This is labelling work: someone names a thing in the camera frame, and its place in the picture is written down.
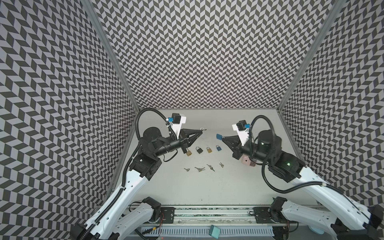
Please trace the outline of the long shackle brass padlock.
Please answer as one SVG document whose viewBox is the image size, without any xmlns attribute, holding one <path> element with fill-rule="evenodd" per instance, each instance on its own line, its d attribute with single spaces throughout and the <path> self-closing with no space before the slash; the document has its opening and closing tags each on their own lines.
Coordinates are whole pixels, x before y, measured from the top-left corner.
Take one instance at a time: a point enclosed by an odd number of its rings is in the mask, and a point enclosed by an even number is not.
<svg viewBox="0 0 384 240">
<path fill-rule="evenodd" d="M 186 148 L 186 155 L 187 155 L 188 157 L 192 155 L 192 152 L 191 152 L 188 148 Z"/>
</svg>

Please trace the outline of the black padlock with keys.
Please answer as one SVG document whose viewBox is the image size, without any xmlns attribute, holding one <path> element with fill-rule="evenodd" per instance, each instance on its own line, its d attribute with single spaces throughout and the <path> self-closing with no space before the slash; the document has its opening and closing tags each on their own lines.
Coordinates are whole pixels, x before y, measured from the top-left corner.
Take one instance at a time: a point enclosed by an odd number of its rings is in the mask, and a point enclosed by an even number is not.
<svg viewBox="0 0 384 240">
<path fill-rule="evenodd" d="M 203 150 L 202 150 L 200 147 L 196 147 L 196 151 L 197 151 L 199 154 L 203 153 Z"/>
</svg>

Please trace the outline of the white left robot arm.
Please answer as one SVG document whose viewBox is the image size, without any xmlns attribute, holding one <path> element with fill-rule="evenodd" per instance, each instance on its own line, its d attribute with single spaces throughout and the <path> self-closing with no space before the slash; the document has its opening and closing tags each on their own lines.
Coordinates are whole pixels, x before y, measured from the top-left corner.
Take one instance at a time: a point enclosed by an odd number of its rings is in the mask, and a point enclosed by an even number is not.
<svg viewBox="0 0 384 240">
<path fill-rule="evenodd" d="M 156 127 L 150 127 L 140 134 L 139 121 L 145 112 L 154 112 L 164 121 L 169 137 L 162 136 Z M 124 240 L 136 232 L 144 223 L 154 223 L 160 219 L 161 204 L 151 197 L 145 198 L 132 212 L 124 212 L 133 202 L 137 192 L 146 185 L 162 165 L 161 156 L 188 148 L 203 134 L 199 130 L 183 129 L 186 117 L 172 114 L 165 117 L 153 108 L 141 110 L 136 118 L 135 132 L 138 139 L 133 154 L 126 163 L 122 181 L 105 203 L 83 225 L 75 224 L 70 231 L 73 240 Z"/>
</svg>

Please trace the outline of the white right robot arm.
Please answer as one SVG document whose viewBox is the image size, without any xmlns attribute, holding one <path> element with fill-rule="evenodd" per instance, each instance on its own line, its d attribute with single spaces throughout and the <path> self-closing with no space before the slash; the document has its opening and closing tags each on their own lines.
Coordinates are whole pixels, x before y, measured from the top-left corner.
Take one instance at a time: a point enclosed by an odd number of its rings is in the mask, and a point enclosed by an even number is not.
<svg viewBox="0 0 384 240">
<path fill-rule="evenodd" d="M 321 211 L 298 205 L 284 197 L 276 197 L 270 205 L 271 219 L 280 223 L 298 222 L 323 231 L 337 240 L 378 240 L 379 226 L 384 220 L 380 205 L 366 207 L 317 175 L 304 161 L 282 150 L 282 139 L 264 115 L 251 124 L 245 120 L 233 125 L 237 135 L 217 139 L 226 144 L 239 160 L 261 162 L 261 174 L 266 185 L 280 194 L 303 190 L 323 205 Z"/>
</svg>

